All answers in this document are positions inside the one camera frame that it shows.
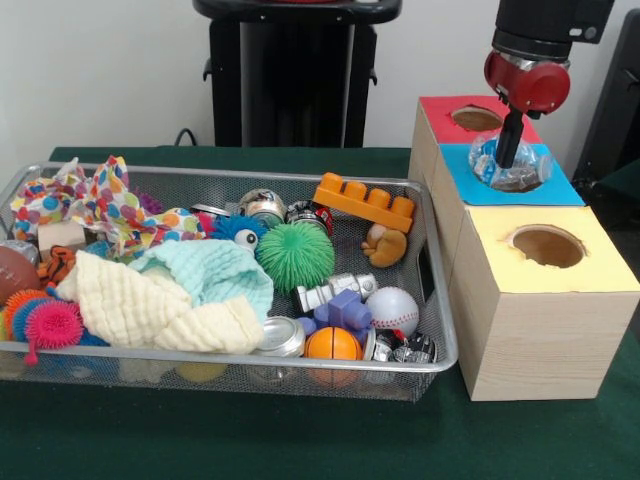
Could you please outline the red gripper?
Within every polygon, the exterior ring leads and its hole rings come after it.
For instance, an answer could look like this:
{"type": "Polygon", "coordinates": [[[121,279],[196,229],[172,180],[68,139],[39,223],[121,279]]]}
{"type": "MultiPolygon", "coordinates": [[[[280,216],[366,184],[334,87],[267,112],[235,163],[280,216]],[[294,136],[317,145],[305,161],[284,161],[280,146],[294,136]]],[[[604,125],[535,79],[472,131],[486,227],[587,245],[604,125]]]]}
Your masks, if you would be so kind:
{"type": "Polygon", "coordinates": [[[487,83],[510,109],[500,132],[496,163],[510,169],[524,129],[523,114],[550,114],[567,99],[569,63],[527,60],[493,50],[487,57],[487,83]]]}

